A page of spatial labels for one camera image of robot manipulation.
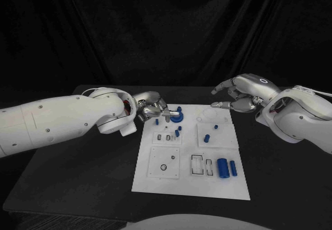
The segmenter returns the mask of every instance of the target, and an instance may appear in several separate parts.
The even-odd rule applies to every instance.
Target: white board
[[[159,125],[156,125],[156,118],[145,123],[132,191],[250,200],[230,111],[214,109],[210,105],[189,104],[169,104],[169,109],[176,110],[178,106],[182,107],[184,112],[182,122],[174,123],[171,121],[168,123],[165,118],[159,117]],[[204,133],[210,128],[214,128],[215,124],[218,124],[220,130],[213,130],[213,133],[223,135],[220,137],[215,135],[215,138],[221,140],[224,144],[221,145],[217,141],[214,142],[214,135],[211,134],[210,143],[214,146],[205,146],[205,144],[208,145],[210,143],[202,142],[202,144],[200,139],[202,139],[205,136]],[[181,142],[175,140],[174,144],[169,144],[169,142],[158,143],[155,140],[156,133],[174,134],[179,126],[182,126],[182,130],[179,131],[181,136],[178,137],[181,138]],[[149,162],[153,147],[174,147],[179,149],[178,179],[149,176]],[[204,167],[204,175],[192,175],[192,155],[202,156],[202,165],[195,165],[195,167]],[[226,158],[228,162],[236,161],[238,176],[233,176],[230,171],[230,178],[220,178],[217,167],[217,160],[220,158]],[[153,164],[156,168],[161,168],[159,164],[161,162]]]

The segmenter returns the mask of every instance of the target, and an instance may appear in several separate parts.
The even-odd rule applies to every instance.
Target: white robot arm
[[[132,96],[119,89],[91,90],[88,97],[55,97],[0,109],[0,157],[74,139],[94,125],[103,134],[120,130],[126,136],[136,131],[136,114],[143,122],[161,115],[166,121],[179,116],[158,92]]]
[[[266,78],[254,74],[241,74],[224,81],[211,93],[217,94],[224,88],[236,101],[215,102],[211,107],[247,113],[262,105],[256,120],[285,141],[298,143],[308,139],[332,153],[332,104],[315,92],[332,96],[329,93],[302,86],[280,91]]]

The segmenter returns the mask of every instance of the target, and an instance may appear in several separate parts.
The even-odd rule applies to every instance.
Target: blue object
[[[227,159],[220,158],[217,160],[217,163],[218,163],[218,170],[220,170],[220,178],[228,178],[230,177],[230,171],[228,171]]]
[[[208,135],[208,134],[205,135],[204,142],[205,142],[205,143],[210,142],[210,135]]]
[[[236,162],[230,161],[231,163],[231,172],[233,172],[233,176],[237,176],[237,167],[236,167]]]
[[[179,112],[179,113],[181,113],[181,116],[172,116],[171,117],[171,121],[175,123],[182,122],[182,120],[184,120],[184,113],[182,112]]]

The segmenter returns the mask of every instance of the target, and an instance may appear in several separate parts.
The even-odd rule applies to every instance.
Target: table
[[[101,85],[81,85],[74,94]],[[158,91],[169,104],[228,101],[213,87],[106,86],[136,94]],[[8,211],[137,222],[168,214],[238,219],[272,229],[332,226],[332,155],[309,141],[285,142],[254,113],[231,111],[251,200],[132,192],[143,123],[137,132],[101,134],[41,148],[5,202]]]

